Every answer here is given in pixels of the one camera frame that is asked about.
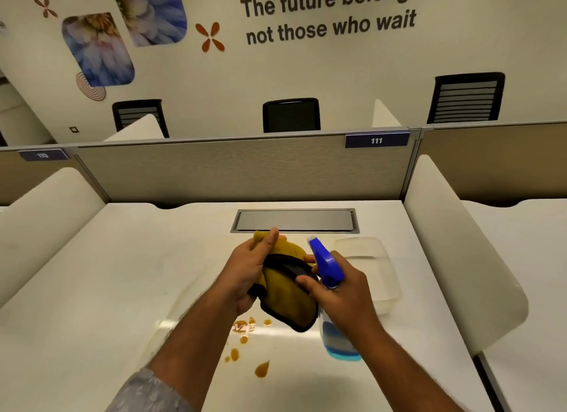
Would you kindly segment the person's right hand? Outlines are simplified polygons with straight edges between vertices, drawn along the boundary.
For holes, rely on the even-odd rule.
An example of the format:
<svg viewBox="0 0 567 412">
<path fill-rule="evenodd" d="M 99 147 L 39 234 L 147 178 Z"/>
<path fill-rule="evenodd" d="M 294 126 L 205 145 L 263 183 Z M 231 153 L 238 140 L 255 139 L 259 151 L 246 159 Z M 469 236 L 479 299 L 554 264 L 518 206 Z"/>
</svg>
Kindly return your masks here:
<svg viewBox="0 0 567 412">
<path fill-rule="evenodd" d="M 374 309 L 366 275 L 352 266 L 340 253 L 332 256 L 344 272 L 345 279 L 334 291 L 328 290 L 326 302 L 318 302 L 331 322 L 349 339 L 358 351 L 359 344 L 372 334 L 384 330 Z"/>
</svg>

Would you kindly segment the yellow cleaning cloth black trim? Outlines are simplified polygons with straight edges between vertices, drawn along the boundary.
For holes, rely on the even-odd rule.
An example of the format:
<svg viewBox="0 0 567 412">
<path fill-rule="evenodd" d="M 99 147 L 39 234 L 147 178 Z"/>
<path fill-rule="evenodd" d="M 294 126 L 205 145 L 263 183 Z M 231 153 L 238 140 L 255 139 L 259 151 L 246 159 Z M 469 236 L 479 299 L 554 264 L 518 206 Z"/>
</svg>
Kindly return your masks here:
<svg viewBox="0 0 567 412">
<path fill-rule="evenodd" d="M 316 300 L 296 282 L 301 275 L 317 280 L 305 256 L 303 248 L 279 236 L 263 262 L 259 278 L 248 290 L 251 297 L 260 300 L 266 314 L 299 333 L 309 330 L 319 315 Z"/>
</svg>

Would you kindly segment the blue spray bottle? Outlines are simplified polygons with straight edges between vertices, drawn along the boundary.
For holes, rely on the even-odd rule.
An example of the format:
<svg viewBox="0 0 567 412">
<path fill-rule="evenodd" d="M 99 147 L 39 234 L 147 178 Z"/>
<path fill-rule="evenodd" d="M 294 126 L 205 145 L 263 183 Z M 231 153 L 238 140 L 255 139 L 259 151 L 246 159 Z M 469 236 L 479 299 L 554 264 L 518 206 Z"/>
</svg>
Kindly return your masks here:
<svg viewBox="0 0 567 412">
<path fill-rule="evenodd" d="M 344 272 L 331 252 L 326 249 L 316 236 L 309 238 L 307 242 L 315 257 L 321 284 L 326 290 L 334 291 L 345 279 Z M 320 334 L 328 354 L 337 360 L 347 362 L 360 361 L 362 358 L 358 351 L 349 339 L 331 322 L 329 315 L 327 315 L 321 305 L 319 305 L 319 310 Z"/>
</svg>

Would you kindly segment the person's right forearm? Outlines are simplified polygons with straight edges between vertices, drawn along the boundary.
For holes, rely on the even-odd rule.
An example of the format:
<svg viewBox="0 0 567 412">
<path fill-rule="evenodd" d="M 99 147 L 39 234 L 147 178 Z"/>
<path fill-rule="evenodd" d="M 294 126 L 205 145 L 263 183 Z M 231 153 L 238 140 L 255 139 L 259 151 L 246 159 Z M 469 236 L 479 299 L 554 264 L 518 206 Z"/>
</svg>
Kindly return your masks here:
<svg viewBox="0 0 567 412">
<path fill-rule="evenodd" d="M 379 321 L 349 335 L 393 412 L 465 412 Z"/>
</svg>

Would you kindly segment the person's left forearm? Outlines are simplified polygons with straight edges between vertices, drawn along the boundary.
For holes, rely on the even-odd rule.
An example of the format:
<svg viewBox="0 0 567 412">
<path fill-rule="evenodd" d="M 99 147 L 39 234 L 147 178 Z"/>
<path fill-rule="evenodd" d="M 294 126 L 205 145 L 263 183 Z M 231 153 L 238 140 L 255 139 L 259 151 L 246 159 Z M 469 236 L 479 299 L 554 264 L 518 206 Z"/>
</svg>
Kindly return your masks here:
<svg viewBox="0 0 567 412">
<path fill-rule="evenodd" d="M 234 295 L 212 285 L 186 311 L 147 368 L 201 412 L 232 324 Z"/>
</svg>

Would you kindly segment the clear plastic container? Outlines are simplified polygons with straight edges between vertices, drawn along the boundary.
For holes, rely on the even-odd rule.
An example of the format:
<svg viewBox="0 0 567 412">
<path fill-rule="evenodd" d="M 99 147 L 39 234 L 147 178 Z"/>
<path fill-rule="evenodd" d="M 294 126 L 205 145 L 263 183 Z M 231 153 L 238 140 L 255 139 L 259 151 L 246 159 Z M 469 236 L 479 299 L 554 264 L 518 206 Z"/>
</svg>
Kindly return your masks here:
<svg viewBox="0 0 567 412">
<path fill-rule="evenodd" d="M 376 237 L 341 238 L 334 248 L 366 275 L 377 315 L 389 314 L 402 297 L 396 270 L 383 243 Z"/>
</svg>

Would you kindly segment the beige fabric desk partition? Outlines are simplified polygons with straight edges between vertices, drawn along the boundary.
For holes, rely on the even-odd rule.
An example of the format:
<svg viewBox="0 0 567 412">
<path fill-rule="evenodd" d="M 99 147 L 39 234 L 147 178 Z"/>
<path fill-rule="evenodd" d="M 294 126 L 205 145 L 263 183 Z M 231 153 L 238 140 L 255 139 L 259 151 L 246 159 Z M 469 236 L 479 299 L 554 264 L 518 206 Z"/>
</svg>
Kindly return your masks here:
<svg viewBox="0 0 567 412">
<path fill-rule="evenodd" d="M 345 135 L 409 131 L 408 145 L 344 147 Z M 398 200 L 420 131 L 272 134 L 83 144 L 78 155 L 115 203 Z"/>
<path fill-rule="evenodd" d="M 461 200 L 511 206 L 567 199 L 567 121 L 431 127 L 422 155 Z"/>
<path fill-rule="evenodd" d="M 17 153 L 19 150 L 61 148 L 70 157 L 67 161 L 27 162 Z M 76 169 L 105 203 L 110 198 L 78 155 L 75 144 L 50 144 L 0 147 L 0 207 L 7 207 L 26 192 L 39 185 L 53 173 L 65 167 Z"/>
</svg>

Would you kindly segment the brown sauce spill drops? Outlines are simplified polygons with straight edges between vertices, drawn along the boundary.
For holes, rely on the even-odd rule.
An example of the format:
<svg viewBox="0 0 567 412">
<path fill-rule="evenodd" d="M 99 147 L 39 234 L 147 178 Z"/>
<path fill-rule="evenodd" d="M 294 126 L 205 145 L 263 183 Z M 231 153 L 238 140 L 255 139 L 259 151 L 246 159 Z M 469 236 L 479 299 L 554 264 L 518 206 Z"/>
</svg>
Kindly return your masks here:
<svg viewBox="0 0 567 412">
<path fill-rule="evenodd" d="M 256 330 L 256 320 L 249 317 L 248 320 L 236 320 L 232 324 L 231 332 L 237 334 L 239 337 L 239 344 L 245 345 L 250 341 L 251 334 Z M 238 347 L 231 348 L 231 350 L 224 356 L 224 363 L 236 362 L 240 358 L 240 350 Z M 265 361 L 259 364 L 254 370 L 257 378 L 263 379 L 267 376 L 269 371 L 270 361 Z"/>
</svg>

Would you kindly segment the white side divider panel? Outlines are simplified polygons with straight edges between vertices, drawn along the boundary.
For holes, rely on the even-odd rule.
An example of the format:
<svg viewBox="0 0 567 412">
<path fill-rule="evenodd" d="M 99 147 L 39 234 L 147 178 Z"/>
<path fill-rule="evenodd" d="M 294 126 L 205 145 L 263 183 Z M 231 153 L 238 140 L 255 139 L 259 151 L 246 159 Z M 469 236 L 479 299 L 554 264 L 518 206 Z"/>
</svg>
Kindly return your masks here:
<svg viewBox="0 0 567 412">
<path fill-rule="evenodd" d="M 417 159 L 404 207 L 471 356 L 526 321 L 519 281 L 428 155 Z"/>
<path fill-rule="evenodd" d="M 380 99 L 374 102 L 372 128 L 400 128 L 401 123 Z"/>
<path fill-rule="evenodd" d="M 155 140 L 165 139 L 160 124 L 155 116 L 145 115 L 124 129 L 117 131 L 114 135 L 106 138 L 103 142 L 132 141 L 132 140 Z"/>
<path fill-rule="evenodd" d="M 82 174 L 62 168 L 0 212 L 0 308 L 106 203 Z"/>
</svg>

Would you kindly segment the grey patterned sleeve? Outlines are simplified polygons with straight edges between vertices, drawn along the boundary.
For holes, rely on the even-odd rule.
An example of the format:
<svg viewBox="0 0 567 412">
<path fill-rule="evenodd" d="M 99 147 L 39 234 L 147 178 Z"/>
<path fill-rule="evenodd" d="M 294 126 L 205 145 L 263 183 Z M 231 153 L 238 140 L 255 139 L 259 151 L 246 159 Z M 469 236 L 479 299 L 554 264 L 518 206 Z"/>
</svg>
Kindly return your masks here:
<svg viewBox="0 0 567 412">
<path fill-rule="evenodd" d="M 146 367 L 133 373 L 105 412 L 195 412 L 190 403 Z"/>
</svg>

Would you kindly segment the black slatted office chair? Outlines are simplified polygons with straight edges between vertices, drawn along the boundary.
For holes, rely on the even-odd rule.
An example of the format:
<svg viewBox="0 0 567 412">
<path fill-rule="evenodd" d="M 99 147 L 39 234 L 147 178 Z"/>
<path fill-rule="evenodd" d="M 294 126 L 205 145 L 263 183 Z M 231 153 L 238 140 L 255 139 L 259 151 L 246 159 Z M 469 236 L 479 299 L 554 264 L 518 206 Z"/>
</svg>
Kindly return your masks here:
<svg viewBox="0 0 567 412">
<path fill-rule="evenodd" d="M 505 82 L 506 75 L 503 72 L 460 73 L 435 77 L 427 123 L 498 120 Z"/>
</svg>

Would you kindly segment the orange petal wall decal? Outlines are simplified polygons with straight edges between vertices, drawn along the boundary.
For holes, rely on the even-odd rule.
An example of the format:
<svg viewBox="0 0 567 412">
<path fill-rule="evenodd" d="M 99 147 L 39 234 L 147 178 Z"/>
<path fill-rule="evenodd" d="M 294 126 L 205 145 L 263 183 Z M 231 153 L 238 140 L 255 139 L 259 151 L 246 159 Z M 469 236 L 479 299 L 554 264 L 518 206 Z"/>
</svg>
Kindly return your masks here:
<svg viewBox="0 0 567 412">
<path fill-rule="evenodd" d="M 212 46 L 214 46 L 217 51 L 225 52 L 225 45 L 216 37 L 221 29 L 219 22 L 213 22 L 209 29 L 205 28 L 201 23 L 196 23 L 195 29 L 205 38 L 204 42 L 201 44 L 202 52 L 209 52 Z"/>
</svg>

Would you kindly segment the brown spiral wall decal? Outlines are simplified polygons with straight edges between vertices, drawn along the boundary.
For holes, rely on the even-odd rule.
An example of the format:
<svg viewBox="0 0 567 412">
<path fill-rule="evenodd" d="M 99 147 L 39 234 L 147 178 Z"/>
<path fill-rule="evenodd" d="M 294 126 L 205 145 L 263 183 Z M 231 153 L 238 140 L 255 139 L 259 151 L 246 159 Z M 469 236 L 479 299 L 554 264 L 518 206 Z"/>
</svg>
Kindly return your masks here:
<svg viewBox="0 0 567 412">
<path fill-rule="evenodd" d="M 103 101 L 106 98 L 106 88 L 104 86 L 92 86 L 83 72 L 75 76 L 76 85 L 79 91 L 93 101 Z"/>
</svg>

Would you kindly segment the dark wall lettering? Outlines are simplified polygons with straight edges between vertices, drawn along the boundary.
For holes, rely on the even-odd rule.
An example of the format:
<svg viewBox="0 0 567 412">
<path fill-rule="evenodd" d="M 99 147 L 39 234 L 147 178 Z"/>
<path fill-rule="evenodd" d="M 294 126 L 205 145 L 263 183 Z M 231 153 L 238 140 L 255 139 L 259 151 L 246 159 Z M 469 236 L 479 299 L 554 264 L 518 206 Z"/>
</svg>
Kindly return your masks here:
<svg viewBox="0 0 567 412">
<path fill-rule="evenodd" d="M 272 21 L 246 31 L 248 45 L 413 28 L 417 0 L 239 0 L 248 19 Z"/>
</svg>

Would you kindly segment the blue flower wall picture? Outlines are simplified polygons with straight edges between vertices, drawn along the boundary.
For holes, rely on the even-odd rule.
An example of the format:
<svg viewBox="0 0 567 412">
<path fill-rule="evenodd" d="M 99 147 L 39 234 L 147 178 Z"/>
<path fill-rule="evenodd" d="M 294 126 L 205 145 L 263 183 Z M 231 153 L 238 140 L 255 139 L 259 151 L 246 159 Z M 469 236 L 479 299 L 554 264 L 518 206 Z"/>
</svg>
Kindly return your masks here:
<svg viewBox="0 0 567 412">
<path fill-rule="evenodd" d="M 123 38 L 109 12 L 69 16 L 62 36 L 90 86 L 124 86 L 135 69 Z"/>
<path fill-rule="evenodd" d="M 138 48 L 180 42 L 187 32 L 182 0 L 115 0 L 133 45 Z"/>
</svg>

